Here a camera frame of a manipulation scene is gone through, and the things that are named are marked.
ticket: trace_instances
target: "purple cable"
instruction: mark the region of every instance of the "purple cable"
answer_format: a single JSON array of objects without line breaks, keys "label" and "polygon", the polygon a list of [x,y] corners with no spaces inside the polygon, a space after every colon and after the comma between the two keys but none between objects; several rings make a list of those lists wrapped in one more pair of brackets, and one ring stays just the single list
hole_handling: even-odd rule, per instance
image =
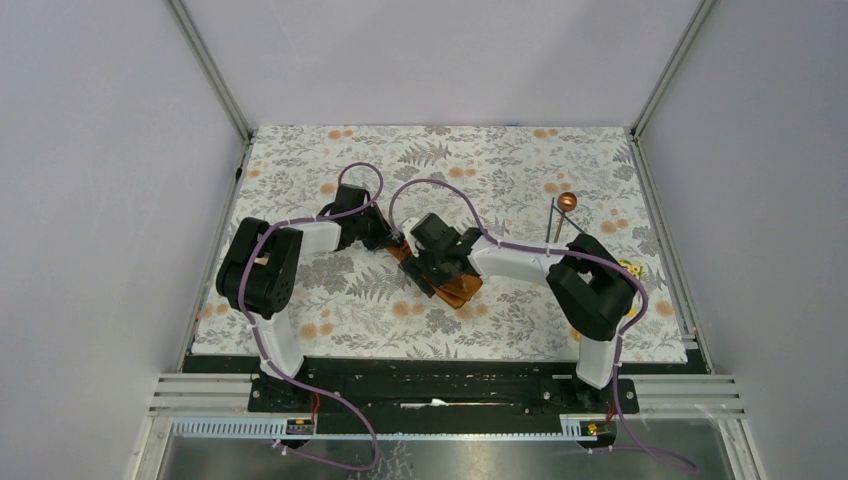
[{"label": "purple cable", "polygon": [[265,242],[268,241],[268,238],[271,236],[272,233],[274,233],[274,231],[289,225],[312,222],[326,222],[330,220],[335,220],[337,218],[346,217],[348,215],[354,215],[365,210],[366,208],[370,207],[371,205],[377,202],[377,198],[379,198],[380,194],[383,192],[383,174],[380,173],[380,170],[378,170],[377,167],[371,165],[370,163],[356,162],[351,163],[350,165],[345,167],[339,174],[339,184],[342,183],[342,177],[344,176],[345,172],[354,167],[368,167],[377,174],[377,178],[380,179],[380,186],[377,188],[377,193],[375,193],[374,196],[371,197],[361,207],[354,208],[353,210],[347,212],[334,213],[333,215],[328,215],[324,217],[303,217],[296,218],[294,220],[283,220],[281,222],[275,223],[274,225],[271,225],[268,230],[262,235],[262,237],[259,238],[259,241],[256,243],[256,247],[254,247],[253,249],[253,253],[251,253],[250,257],[247,259],[247,267],[244,269],[244,274],[242,274],[241,276],[241,283],[239,283],[238,305],[239,309],[241,310],[241,313],[243,313],[244,316],[247,317],[247,320],[250,322],[253,338],[256,340],[256,346],[259,349],[260,357],[262,357],[262,360],[268,364],[271,370],[273,370],[273,372],[277,374],[277,376],[296,387],[332,398],[333,400],[336,400],[345,407],[349,408],[354,414],[356,414],[357,417],[359,417],[360,420],[362,420],[362,423],[365,425],[365,428],[368,429],[368,433],[371,435],[371,444],[374,446],[374,459],[371,461],[371,463],[367,465],[349,465],[346,463],[331,460],[329,458],[321,457],[319,455],[314,455],[308,452],[302,452],[297,449],[287,449],[286,447],[283,447],[283,453],[291,452],[295,455],[309,458],[321,463],[325,463],[327,465],[332,465],[334,467],[339,467],[345,470],[352,470],[356,472],[364,472],[366,470],[371,470],[380,462],[380,445],[377,443],[377,433],[374,431],[374,427],[371,425],[371,422],[369,422],[368,419],[365,418],[365,415],[363,415],[362,412],[360,412],[359,409],[356,408],[356,406],[354,406],[346,399],[340,397],[339,395],[336,395],[332,392],[328,392],[327,390],[321,388],[307,385],[283,373],[283,371],[274,363],[273,359],[271,359],[271,357],[268,355],[268,351],[265,349],[265,344],[262,342],[262,337],[259,336],[259,328],[256,326],[256,319],[253,318],[253,315],[250,313],[244,303],[244,290],[247,286],[247,278],[250,275],[250,270],[253,268],[253,263],[256,261],[256,258],[259,256],[259,251],[262,249],[262,246],[265,245]]},{"label": "purple cable", "polygon": [[[666,455],[666,456],[669,456],[669,457],[672,457],[672,458],[676,458],[676,459],[680,460],[681,463],[685,463],[686,465],[689,465],[693,470],[698,469],[698,466],[695,465],[694,463],[692,463],[691,460],[689,460],[688,458],[684,457],[683,455],[681,455],[677,452],[672,452],[671,450],[666,450],[664,448],[657,448],[657,447],[651,447],[651,449],[654,450],[654,452],[656,452],[656,453]],[[635,445],[610,445],[609,447],[591,448],[589,450],[591,450],[592,451],[591,453],[593,453],[593,454],[595,454],[595,453],[612,453],[612,452],[618,452],[618,451],[644,453],[644,449],[642,447],[637,447]],[[566,450],[564,452],[559,452],[559,455],[586,455],[587,453],[588,453],[587,450]]]},{"label": "purple cable", "polygon": [[618,331],[617,340],[616,340],[616,344],[615,344],[615,355],[613,357],[614,358],[613,363],[616,366],[613,367],[611,381],[612,381],[612,389],[613,389],[613,400],[615,402],[615,410],[616,410],[616,412],[618,412],[618,417],[621,420],[621,426],[624,427],[624,430],[630,435],[630,437],[633,438],[633,441],[636,442],[638,447],[623,445],[623,446],[620,446],[620,447],[616,447],[616,449],[617,450],[638,450],[638,449],[641,448],[642,451],[644,451],[645,453],[647,453],[648,455],[653,457],[654,460],[656,460],[657,462],[659,462],[660,464],[662,464],[662,465],[664,465],[668,468],[677,470],[678,472],[690,474],[690,475],[700,473],[697,465],[695,465],[694,462],[683,457],[682,455],[672,454],[670,456],[672,456],[672,457],[680,460],[681,462],[683,462],[686,465],[685,467],[681,466],[681,465],[676,465],[674,463],[671,463],[669,461],[664,460],[662,457],[660,457],[660,455],[669,455],[673,452],[669,452],[668,450],[653,448],[653,447],[649,447],[649,446],[645,445],[641,440],[639,440],[639,437],[637,437],[636,435],[633,434],[633,431],[630,430],[630,426],[627,424],[627,421],[624,420],[624,414],[622,413],[623,409],[621,408],[621,401],[619,400],[619,397],[618,397],[618,375],[619,375],[620,368],[617,365],[620,363],[619,360],[621,358],[621,351],[622,351],[622,346],[623,346],[623,341],[624,341],[624,332],[626,332],[628,329],[630,329],[630,327],[635,325],[636,322],[641,320],[642,317],[645,315],[645,312],[647,312],[647,310],[648,310],[648,292],[645,290],[645,287],[642,285],[642,283],[636,277],[631,275],[630,272],[626,268],[622,267],[621,265],[614,263],[614,262],[610,262],[609,260],[606,260],[606,259],[603,259],[603,258],[600,258],[600,257],[596,257],[594,255],[589,255],[587,253],[582,253],[582,252],[574,252],[574,251],[571,251],[571,250],[558,249],[558,248],[547,249],[547,248],[542,248],[542,247],[533,247],[533,246],[530,246],[530,245],[521,245],[521,244],[518,244],[518,243],[502,242],[502,241],[496,239],[491,234],[489,234],[488,230],[486,230],[485,225],[483,225],[483,221],[480,219],[480,216],[477,214],[477,210],[474,208],[474,205],[471,203],[471,200],[468,198],[468,196],[465,195],[465,193],[463,193],[462,190],[460,190],[460,189],[454,187],[453,185],[451,185],[447,182],[444,182],[442,180],[435,180],[435,179],[430,179],[430,178],[419,178],[419,179],[416,179],[416,180],[410,180],[410,181],[404,183],[403,185],[401,185],[400,188],[398,188],[397,191],[395,191],[394,195],[392,195],[392,200],[389,203],[389,225],[391,225],[392,230],[394,230],[395,232],[398,231],[397,227],[395,226],[395,221],[394,221],[394,216],[393,216],[395,201],[397,201],[398,196],[400,196],[401,192],[403,192],[407,188],[411,187],[412,185],[415,185],[416,183],[430,183],[430,184],[433,184],[433,185],[439,185],[439,186],[447,188],[448,190],[457,194],[459,196],[459,198],[461,198],[465,202],[465,204],[468,205],[469,210],[471,210],[471,216],[474,217],[474,222],[477,224],[477,227],[480,228],[480,232],[482,233],[483,237],[485,237],[490,242],[497,244],[498,247],[511,248],[513,250],[518,250],[518,251],[521,251],[521,252],[564,255],[564,256],[568,256],[568,257],[575,257],[575,258],[580,258],[580,259],[583,259],[583,260],[589,260],[591,262],[595,262],[595,263],[598,263],[598,264],[603,265],[605,267],[611,268],[611,269],[615,270],[616,272],[622,274],[622,276],[636,288],[636,290],[639,292],[639,296],[642,299],[642,305],[639,308],[639,312],[636,313],[636,315],[629,322],[625,323],[621,327],[621,329]]}]

